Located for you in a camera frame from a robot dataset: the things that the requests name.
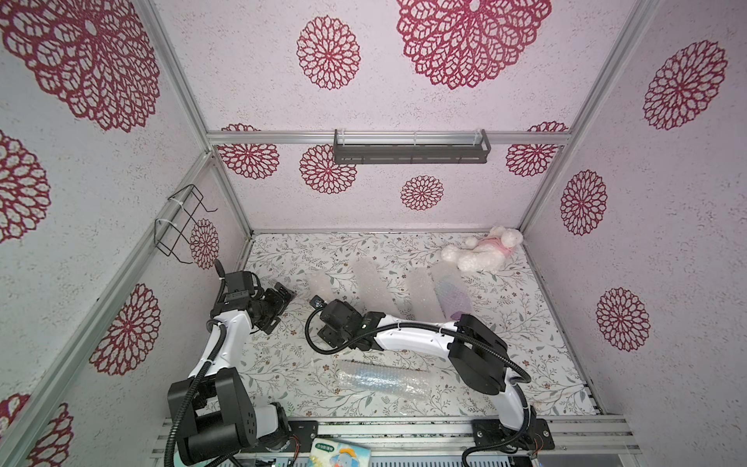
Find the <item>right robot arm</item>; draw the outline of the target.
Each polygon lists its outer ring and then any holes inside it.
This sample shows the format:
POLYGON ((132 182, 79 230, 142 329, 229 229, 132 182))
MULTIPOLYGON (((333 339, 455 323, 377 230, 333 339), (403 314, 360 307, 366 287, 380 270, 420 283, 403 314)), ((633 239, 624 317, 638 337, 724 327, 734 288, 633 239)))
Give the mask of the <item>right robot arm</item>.
POLYGON ((505 428, 523 433, 532 427, 536 414, 521 390, 531 377, 478 317, 463 314, 455 321, 429 323, 380 311, 360 313, 345 301, 327 303, 319 296, 309 304, 313 312, 305 339, 315 352, 412 351, 447 359, 463 383, 491 398, 505 428))

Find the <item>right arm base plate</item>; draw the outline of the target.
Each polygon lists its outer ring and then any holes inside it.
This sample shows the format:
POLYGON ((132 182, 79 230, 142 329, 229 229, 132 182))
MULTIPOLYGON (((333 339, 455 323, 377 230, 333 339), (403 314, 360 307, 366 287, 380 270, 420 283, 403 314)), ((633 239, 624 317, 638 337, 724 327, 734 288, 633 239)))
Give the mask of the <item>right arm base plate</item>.
POLYGON ((511 451, 552 451, 556 448, 550 426, 544 418, 533 418, 523 435, 506 427, 498 418, 473 420, 473 438, 477 447, 489 447, 503 443, 511 451))

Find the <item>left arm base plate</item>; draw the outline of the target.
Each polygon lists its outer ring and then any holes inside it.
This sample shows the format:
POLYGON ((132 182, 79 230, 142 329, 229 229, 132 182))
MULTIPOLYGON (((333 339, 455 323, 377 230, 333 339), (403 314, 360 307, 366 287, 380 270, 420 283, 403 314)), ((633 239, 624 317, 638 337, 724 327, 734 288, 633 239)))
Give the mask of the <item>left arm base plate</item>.
POLYGON ((257 447, 247 450, 247 453, 290 453, 299 451, 301 455, 308 455, 312 442, 318 436, 319 422, 317 420, 291 420, 289 429, 283 433, 282 439, 271 441, 269 444, 261 442, 257 447))

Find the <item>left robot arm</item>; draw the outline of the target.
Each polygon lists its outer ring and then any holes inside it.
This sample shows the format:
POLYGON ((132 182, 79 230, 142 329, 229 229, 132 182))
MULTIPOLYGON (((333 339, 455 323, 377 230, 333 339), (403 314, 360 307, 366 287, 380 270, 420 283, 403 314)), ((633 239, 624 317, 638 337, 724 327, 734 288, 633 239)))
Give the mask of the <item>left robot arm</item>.
POLYGON ((280 451, 301 442, 278 403, 255 406, 237 369, 243 346, 256 333, 270 335, 295 293, 281 283, 264 288, 253 272, 226 272, 215 262, 220 288, 206 321, 200 361, 167 392, 171 428, 163 464, 219 465, 244 449, 280 451))

